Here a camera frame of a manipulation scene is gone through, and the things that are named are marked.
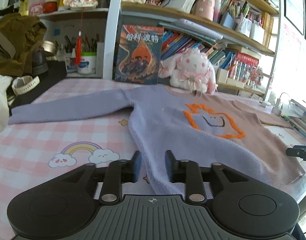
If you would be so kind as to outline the purple and pink sweater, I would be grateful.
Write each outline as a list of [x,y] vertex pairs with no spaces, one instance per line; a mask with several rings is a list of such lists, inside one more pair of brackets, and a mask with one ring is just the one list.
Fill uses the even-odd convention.
[[130,108],[128,128],[157,194],[182,194],[171,185],[165,153],[201,166],[222,163],[282,189],[305,174],[268,126],[289,127],[281,117],[238,100],[183,92],[162,85],[115,89],[14,108],[10,124],[97,118]]

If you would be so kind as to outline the white charger plug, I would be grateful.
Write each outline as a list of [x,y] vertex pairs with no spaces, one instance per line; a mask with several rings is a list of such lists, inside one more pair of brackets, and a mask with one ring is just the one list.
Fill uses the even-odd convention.
[[271,113],[274,114],[274,115],[278,115],[280,116],[281,115],[281,112],[282,112],[282,108],[280,106],[280,103],[281,103],[281,99],[278,98],[275,105],[273,106],[272,108],[272,111]]

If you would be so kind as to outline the white pink plush bunny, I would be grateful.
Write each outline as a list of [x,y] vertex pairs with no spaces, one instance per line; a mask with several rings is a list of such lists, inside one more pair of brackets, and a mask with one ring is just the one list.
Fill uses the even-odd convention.
[[170,56],[160,62],[158,77],[169,78],[172,87],[214,94],[216,90],[215,70],[207,54],[197,48]]

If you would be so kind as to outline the white pen cup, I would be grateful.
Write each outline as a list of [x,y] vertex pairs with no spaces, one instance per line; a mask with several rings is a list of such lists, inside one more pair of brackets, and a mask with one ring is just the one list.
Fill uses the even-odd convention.
[[78,73],[83,75],[96,73],[96,52],[82,52]]

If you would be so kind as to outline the red box of books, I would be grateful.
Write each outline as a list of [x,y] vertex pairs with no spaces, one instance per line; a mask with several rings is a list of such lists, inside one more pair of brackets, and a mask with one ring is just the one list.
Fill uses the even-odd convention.
[[244,53],[240,53],[240,52],[237,52],[235,59],[239,62],[249,64],[250,66],[254,66],[254,67],[257,67],[259,63],[259,60],[257,58],[244,54]]

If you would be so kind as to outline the Harry Potter book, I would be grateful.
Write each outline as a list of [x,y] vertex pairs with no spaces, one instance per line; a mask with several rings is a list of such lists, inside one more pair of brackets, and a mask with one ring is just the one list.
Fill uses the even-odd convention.
[[143,85],[157,84],[163,34],[163,27],[124,24],[114,79]]

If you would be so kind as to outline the red tassel ornament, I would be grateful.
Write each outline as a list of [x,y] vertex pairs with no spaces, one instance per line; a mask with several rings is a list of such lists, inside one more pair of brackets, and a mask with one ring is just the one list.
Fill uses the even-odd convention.
[[75,46],[75,65],[79,65],[80,64],[80,60],[81,60],[81,52],[82,52],[82,18],[83,18],[83,14],[81,14],[81,20],[80,20],[80,28],[79,28],[79,32],[78,32],[78,38],[77,38],[77,42],[76,42],[76,46]]

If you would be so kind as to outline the white wristwatch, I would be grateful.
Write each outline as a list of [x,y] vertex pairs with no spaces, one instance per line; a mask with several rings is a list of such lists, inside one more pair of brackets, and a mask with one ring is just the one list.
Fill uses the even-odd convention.
[[12,83],[12,89],[16,96],[26,94],[33,90],[40,83],[38,76],[31,77],[29,75],[17,77]]

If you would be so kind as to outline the white cloth garment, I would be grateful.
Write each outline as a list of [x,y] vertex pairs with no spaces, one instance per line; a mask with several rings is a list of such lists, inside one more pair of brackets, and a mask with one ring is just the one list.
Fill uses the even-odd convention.
[[0,132],[3,131],[9,119],[7,89],[12,81],[12,77],[0,75]]

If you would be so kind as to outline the metal bowl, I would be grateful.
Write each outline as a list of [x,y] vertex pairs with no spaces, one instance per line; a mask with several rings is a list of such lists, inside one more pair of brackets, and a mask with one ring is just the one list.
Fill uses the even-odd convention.
[[57,52],[57,45],[52,41],[43,41],[42,47],[47,55],[54,56]]

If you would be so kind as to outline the white tablet device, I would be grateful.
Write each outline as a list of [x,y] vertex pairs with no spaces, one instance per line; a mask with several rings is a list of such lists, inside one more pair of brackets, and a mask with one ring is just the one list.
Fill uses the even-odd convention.
[[215,40],[221,40],[223,38],[222,34],[184,18],[181,18],[174,22],[159,21],[158,23],[159,25],[163,25],[165,27],[175,27],[177,29],[199,34],[200,36],[208,36]]

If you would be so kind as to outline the white wooden bookshelf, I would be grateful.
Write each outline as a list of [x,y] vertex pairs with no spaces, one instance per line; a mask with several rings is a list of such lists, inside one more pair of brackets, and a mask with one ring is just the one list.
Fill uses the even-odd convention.
[[52,22],[69,21],[74,18],[79,20],[97,18],[101,12],[107,13],[104,49],[97,56],[96,74],[88,74],[88,78],[114,79],[114,50],[116,42],[119,41],[117,33],[119,31],[118,25],[122,23],[122,16],[133,16],[137,20],[144,20],[142,25],[161,24],[168,29],[178,30],[196,38],[211,37],[218,41],[224,38],[260,54],[276,57],[274,51],[242,33],[200,16],[156,5],[111,0],[108,8],[64,10],[39,14],[38,16],[44,22],[48,21],[47,25],[50,26]]

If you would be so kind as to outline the pink cylindrical container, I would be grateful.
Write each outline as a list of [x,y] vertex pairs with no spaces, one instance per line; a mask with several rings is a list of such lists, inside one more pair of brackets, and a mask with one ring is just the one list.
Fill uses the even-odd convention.
[[212,21],[214,6],[215,0],[197,0],[194,14]]

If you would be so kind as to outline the olive brown jacket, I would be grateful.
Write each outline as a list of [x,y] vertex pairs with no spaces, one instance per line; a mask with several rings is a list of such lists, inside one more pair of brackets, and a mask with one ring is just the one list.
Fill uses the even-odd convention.
[[0,19],[0,75],[32,73],[33,52],[42,45],[47,27],[37,16],[7,14]]

